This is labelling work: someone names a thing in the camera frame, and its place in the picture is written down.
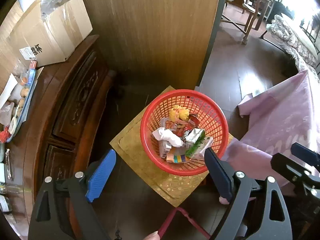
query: cardboard box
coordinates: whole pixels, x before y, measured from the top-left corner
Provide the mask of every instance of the cardboard box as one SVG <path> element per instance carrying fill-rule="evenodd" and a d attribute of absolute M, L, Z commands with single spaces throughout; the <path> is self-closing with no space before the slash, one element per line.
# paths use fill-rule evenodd
<path fill-rule="evenodd" d="M 8 37 L 22 15 L 23 11 L 17 1 L 0 26 L 0 94 L 6 86 L 11 73 L 18 75 L 28 69 L 26 65 L 20 62 L 8 43 Z"/>
<path fill-rule="evenodd" d="M 36 0 L 15 25 L 8 42 L 25 65 L 35 59 L 38 66 L 44 66 L 66 61 L 91 31 L 83 0 L 62 0 L 45 20 L 40 0 Z"/>

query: trash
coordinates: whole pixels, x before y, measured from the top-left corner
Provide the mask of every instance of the trash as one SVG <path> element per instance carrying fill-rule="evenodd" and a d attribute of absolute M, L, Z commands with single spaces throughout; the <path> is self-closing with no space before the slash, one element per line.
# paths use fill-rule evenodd
<path fill-rule="evenodd" d="M 14 103 L 6 102 L 0 109 L 0 124 L 9 126 L 11 122 L 11 114 L 14 107 Z"/>
<path fill-rule="evenodd" d="M 2 132 L 0 132 L 0 143 L 5 143 L 7 139 L 11 136 L 8 132 L 9 127 L 6 126 Z"/>
<path fill-rule="evenodd" d="M 211 136 L 205 137 L 205 139 L 201 142 L 201 144 L 199 145 L 198 149 L 196 150 L 192 158 L 196 160 L 204 160 L 204 152 L 207 148 L 211 146 L 212 142 L 213 142 L 213 137 Z"/>
<path fill-rule="evenodd" d="M 157 130 L 153 131 L 152 134 L 158 141 L 168 141 L 174 147 L 181 147 L 183 145 L 183 141 L 178 136 L 164 127 L 159 127 Z"/>
<path fill-rule="evenodd" d="M 173 121 L 170 121 L 169 117 L 161 118 L 160 127 L 170 129 L 171 131 L 177 130 L 177 124 L 175 124 Z"/>
<path fill-rule="evenodd" d="M 202 144 L 202 142 L 204 141 L 205 138 L 205 130 L 203 129 L 199 129 L 200 131 L 195 133 L 194 136 L 192 136 L 192 132 L 187 136 L 186 138 L 186 146 L 187 146 L 187 150 L 186 150 L 186 156 L 188 156 L 189 158 L 192 158 L 193 155 L 195 154 L 196 150 L 199 148 L 199 146 Z"/>
<path fill-rule="evenodd" d="M 169 117 L 160 119 L 160 126 L 153 131 L 159 141 L 159 155 L 168 163 L 185 163 L 190 159 L 204 160 L 205 150 L 212 145 L 213 137 L 205 136 L 199 128 L 198 114 L 189 109 L 173 105 Z"/>
<path fill-rule="evenodd" d="M 185 123 L 189 116 L 189 109 L 179 105 L 174 105 L 169 110 L 169 119 L 177 123 Z"/>
<path fill-rule="evenodd" d="M 167 153 L 170 152 L 172 145 L 168 141 L 159 141 L 159 154 L 161 158 L 166 158 Z"/>

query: label sticker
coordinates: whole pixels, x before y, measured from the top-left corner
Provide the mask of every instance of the label sticker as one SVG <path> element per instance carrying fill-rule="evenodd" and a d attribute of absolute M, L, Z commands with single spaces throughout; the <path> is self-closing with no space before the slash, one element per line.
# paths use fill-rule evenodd
<path fill-rule="evenodd" d="M 30 60 L 30 59 L 37 59 L 35 54 L 33 54 L 31 47 L 25 47 L 22 49 L 19 49 L 21 55 L 24 57 L 25 60 Z"/>

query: snack wrapper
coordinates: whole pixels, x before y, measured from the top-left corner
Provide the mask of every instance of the snack wrapper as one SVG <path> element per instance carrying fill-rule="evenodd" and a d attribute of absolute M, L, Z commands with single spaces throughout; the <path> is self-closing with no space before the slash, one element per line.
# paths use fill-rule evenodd
<path fill-rule="evenodd" d="M 160 126 L 164 127 L 166 129 L 169 129 L 171 131 L 176 131 L 177 130 L 177 124 L 174 122 L 170 121 L 169 117 L 163 117 L 160 119 Z"/>

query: red metal bar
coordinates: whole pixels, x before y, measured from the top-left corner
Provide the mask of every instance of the red metal bar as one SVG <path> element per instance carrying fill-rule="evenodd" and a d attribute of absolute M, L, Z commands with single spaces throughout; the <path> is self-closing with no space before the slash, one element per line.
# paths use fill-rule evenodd
<path fill-rule="evenodd" d="M 166 232 L 167 228 L 169 227 L 177 211 L 181 212 L 201 234 L 203 234 L 207 239 L 210 239 L 211 236 L 209 235 L 209 233 L 205 231 L 193 218 L 189 217 L 189 213 L 181 207 L 174 208 L 170 211 L 164 223 L 161 225 L 160 229 L 158 230 L 158 235 L 160 236 L 160 239 Z"/>

